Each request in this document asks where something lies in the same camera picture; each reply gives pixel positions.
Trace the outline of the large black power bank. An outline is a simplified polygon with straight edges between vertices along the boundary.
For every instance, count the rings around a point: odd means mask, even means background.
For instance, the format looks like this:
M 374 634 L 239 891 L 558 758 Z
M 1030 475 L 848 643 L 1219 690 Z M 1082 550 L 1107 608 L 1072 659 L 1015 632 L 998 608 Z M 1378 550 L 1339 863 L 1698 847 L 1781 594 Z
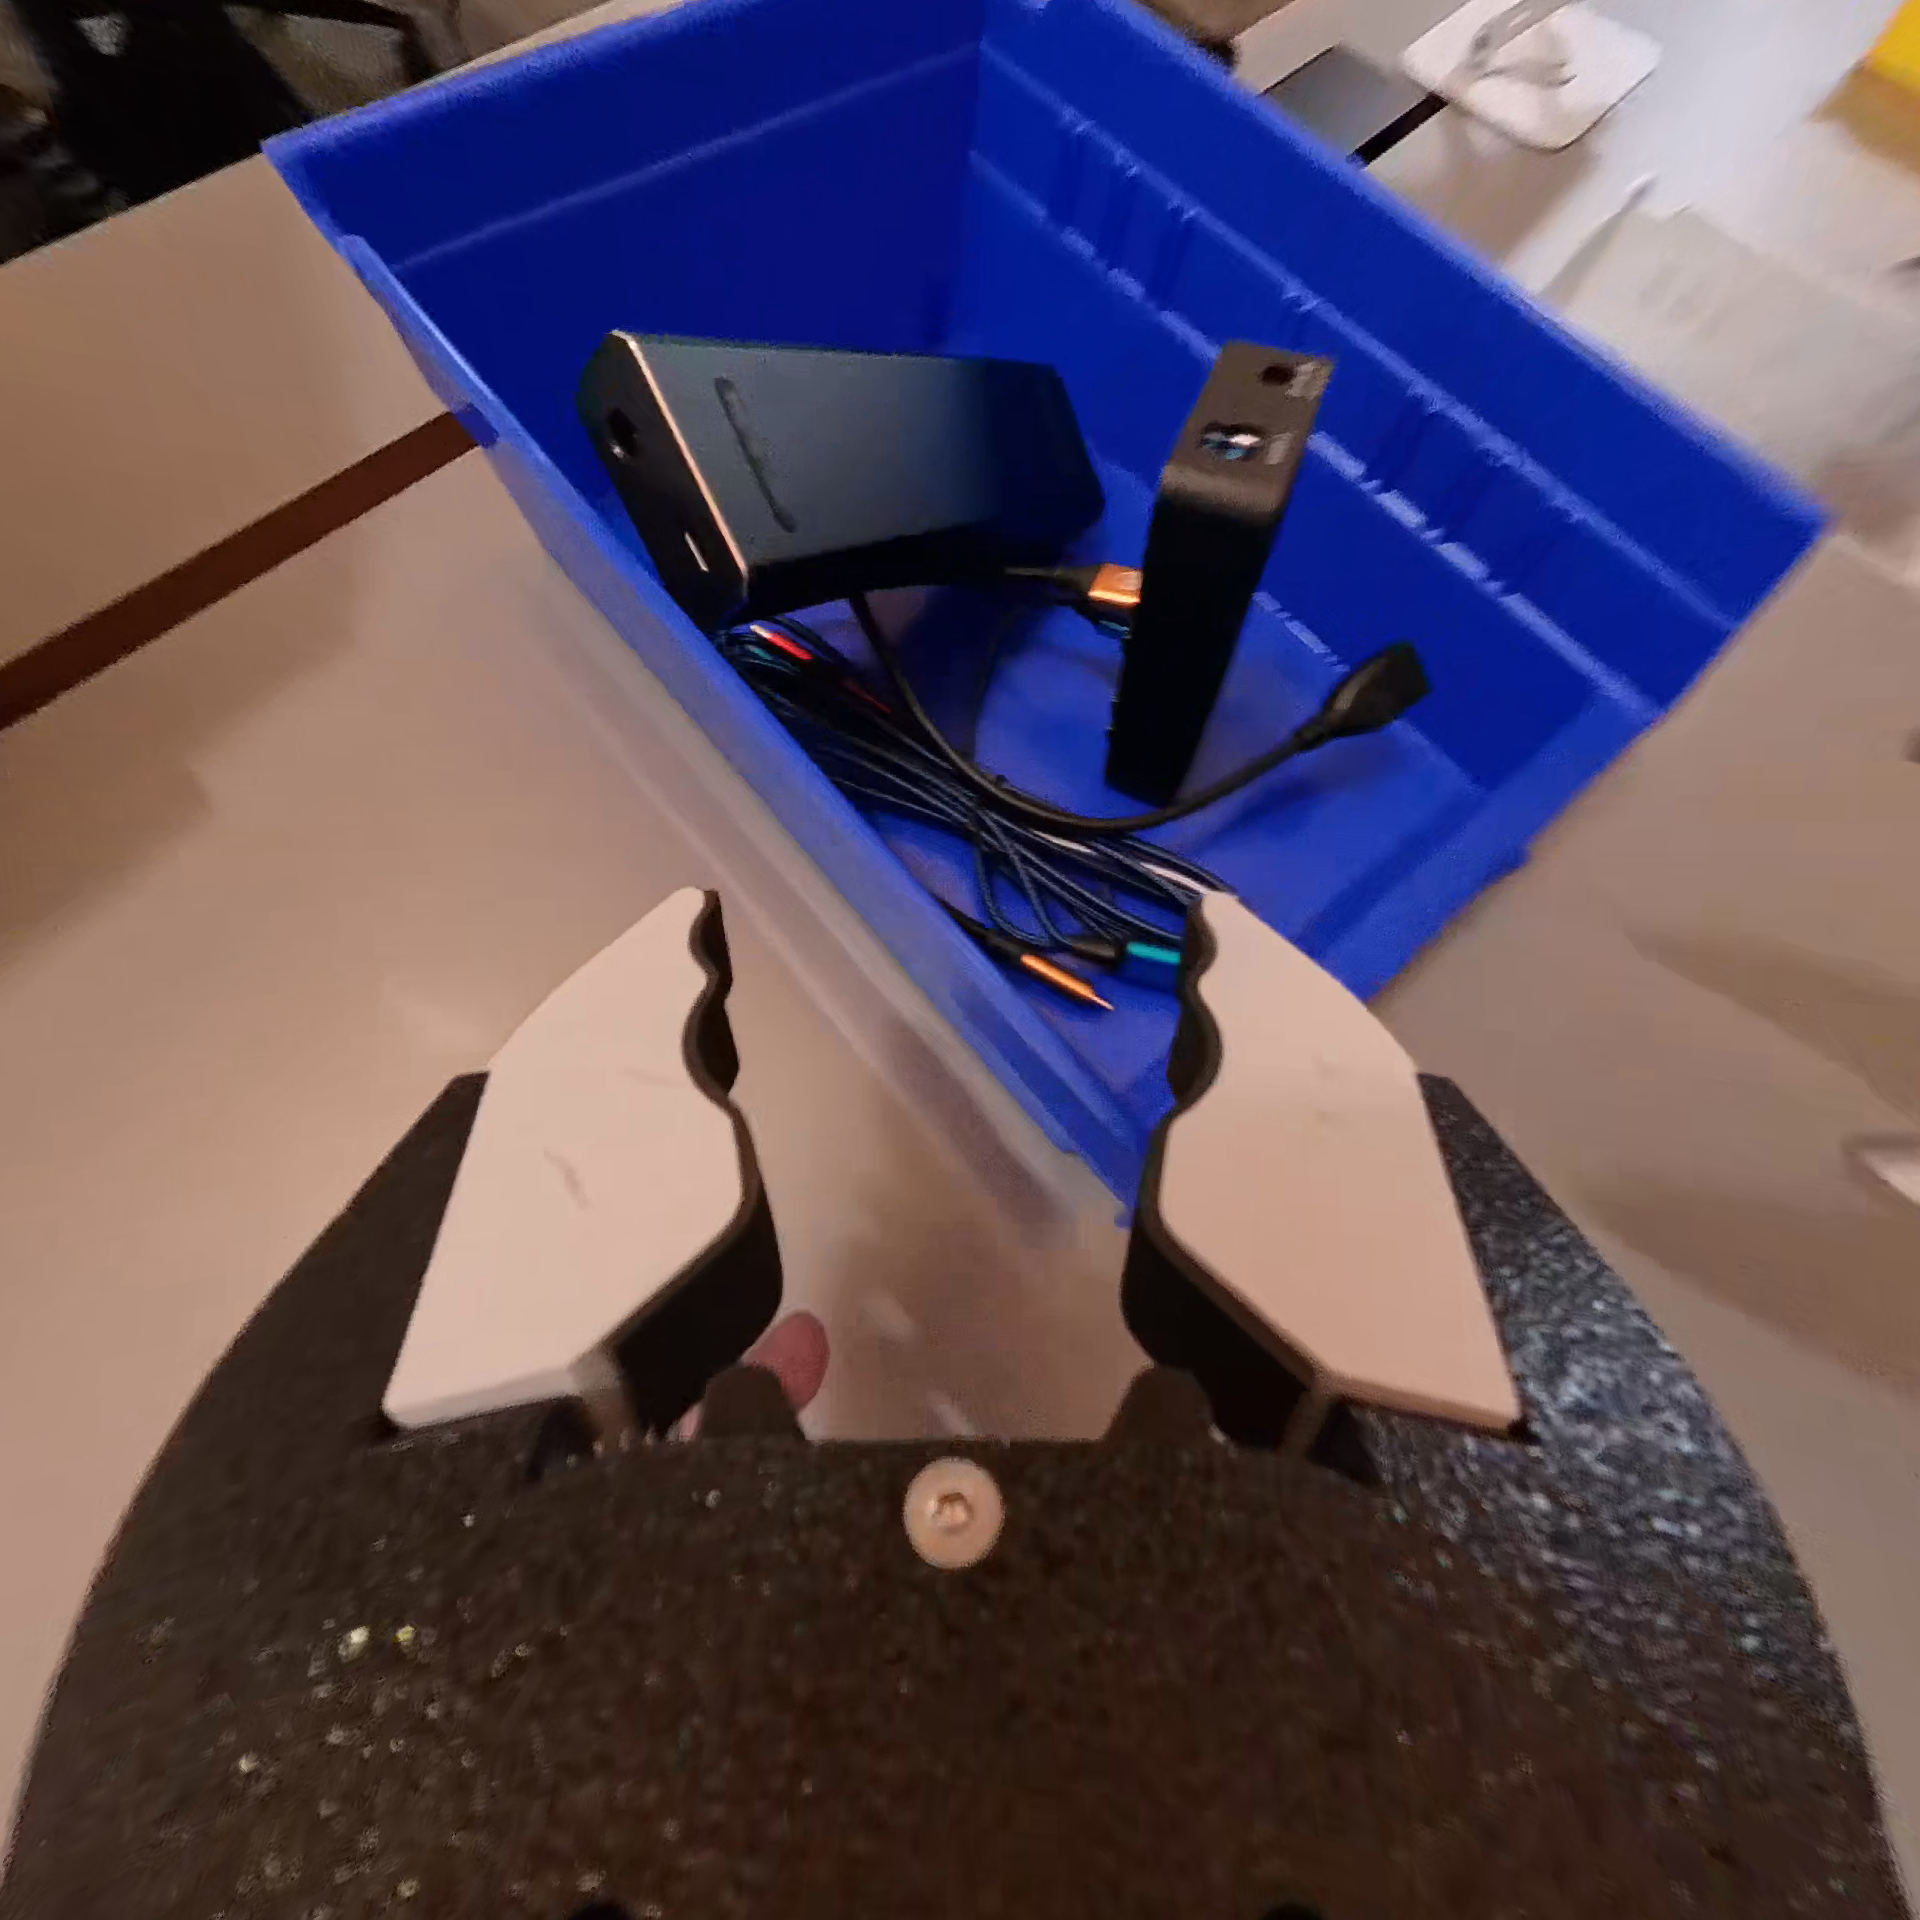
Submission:
M 1105 496 L 1045 364 L 609 332 L 583 430 L 701 632 L 1048 566 Z

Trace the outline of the yellow object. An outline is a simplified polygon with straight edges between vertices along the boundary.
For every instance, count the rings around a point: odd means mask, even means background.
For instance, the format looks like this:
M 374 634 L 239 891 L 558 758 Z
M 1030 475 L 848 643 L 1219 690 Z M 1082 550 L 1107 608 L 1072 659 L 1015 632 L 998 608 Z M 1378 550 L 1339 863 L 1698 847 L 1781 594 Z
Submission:
M 1918 176 L 1918 97 L 1897 80 L 1857 65 L 1819 103 L 1815 119 Z

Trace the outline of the black office chair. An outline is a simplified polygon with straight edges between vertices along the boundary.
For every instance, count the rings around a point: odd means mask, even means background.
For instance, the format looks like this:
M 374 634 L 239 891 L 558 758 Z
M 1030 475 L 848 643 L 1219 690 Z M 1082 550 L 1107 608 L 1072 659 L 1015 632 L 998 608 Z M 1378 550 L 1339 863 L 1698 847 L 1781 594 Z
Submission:
M 370 36 L 399 88 L 447 72 L 425 6 L 25 2 L 3 6 L 1 258 L 259 155 L 327 112 L 282 50 L 286 31 Z

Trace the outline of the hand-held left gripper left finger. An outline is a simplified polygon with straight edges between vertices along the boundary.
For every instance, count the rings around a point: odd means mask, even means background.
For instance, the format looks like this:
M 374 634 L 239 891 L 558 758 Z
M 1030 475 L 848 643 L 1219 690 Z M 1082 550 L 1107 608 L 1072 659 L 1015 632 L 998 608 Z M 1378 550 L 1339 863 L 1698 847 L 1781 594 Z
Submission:
M 722 900 L 683 888 L 501 1044 L 384 1387 L 393 1428 L 568 1401 L 600 1434 L 667 1436 L 738 1364 L 786 1410 L 730 986 Z

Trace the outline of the blue plastic bin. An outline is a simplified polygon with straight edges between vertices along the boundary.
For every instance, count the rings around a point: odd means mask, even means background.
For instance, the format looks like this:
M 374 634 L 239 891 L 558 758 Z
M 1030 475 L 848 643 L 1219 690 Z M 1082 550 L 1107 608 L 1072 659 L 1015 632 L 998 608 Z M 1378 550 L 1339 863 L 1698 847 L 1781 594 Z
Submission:
M 1333 362 L 1210 744 L 1248 754 L 1409 641 L 1430 700 L 1169 841 L 1344 986 L 1386 986 L 1688 690 L 1822 531 L 1776 471 L 1609 366 L 1418 212 L 1134 6 L 683 6 L 264 150 L 543 553 L 834 916 L 855 1044 L 905 986 L 933 1087 L 977 1065 L 1120 1204 L 1176 1011 L 1017 986 L 949 924 L 662 594 L 574 411 L 616 324 L 1053 366 L 1134 555 L 1215 350 Z

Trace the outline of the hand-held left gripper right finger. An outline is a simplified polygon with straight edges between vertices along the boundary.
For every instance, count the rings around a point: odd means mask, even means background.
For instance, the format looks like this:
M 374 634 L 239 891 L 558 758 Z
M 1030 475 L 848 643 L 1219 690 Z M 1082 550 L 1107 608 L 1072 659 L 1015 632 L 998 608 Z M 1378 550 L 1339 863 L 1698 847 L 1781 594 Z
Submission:
M 1357 1408 L 1525 1434 L 1422 1078 L 1234 896 L 1191 907 L 1165 1080 L 1120 1312 L 1215 1434 L 1325 1464 Z

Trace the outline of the small black box device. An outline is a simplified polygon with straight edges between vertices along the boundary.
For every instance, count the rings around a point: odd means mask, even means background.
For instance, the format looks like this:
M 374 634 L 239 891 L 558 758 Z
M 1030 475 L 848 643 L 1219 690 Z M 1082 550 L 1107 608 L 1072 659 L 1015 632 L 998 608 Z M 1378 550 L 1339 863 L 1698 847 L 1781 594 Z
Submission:
M 1273 555 L 1334 359 L 1225 343 L 1173 441 L 1110 710 L 1105 785 L 1182 792 Z

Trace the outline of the white stand base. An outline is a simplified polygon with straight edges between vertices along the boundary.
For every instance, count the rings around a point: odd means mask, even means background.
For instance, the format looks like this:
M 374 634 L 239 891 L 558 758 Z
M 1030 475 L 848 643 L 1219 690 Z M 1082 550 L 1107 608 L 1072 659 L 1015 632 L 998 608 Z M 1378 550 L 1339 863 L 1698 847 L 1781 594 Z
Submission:
M 1502 139 L 1562 154 L 1659 70 L 1662 44 L 1582 2 L 1467 2 L 1399 56 L 1400 75 Z

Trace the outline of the person's left hand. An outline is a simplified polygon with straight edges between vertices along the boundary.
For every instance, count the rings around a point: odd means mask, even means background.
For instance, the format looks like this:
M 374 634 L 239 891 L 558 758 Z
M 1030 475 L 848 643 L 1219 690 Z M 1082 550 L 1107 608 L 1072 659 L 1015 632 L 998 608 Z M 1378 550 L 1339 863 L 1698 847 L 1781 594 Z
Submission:
M 825 1385 L 830 1343 L 813 1312 L 789 1312 L 723 1367 L 672 1427 L 670 1440 L 801 1440 L 799 1416 Z

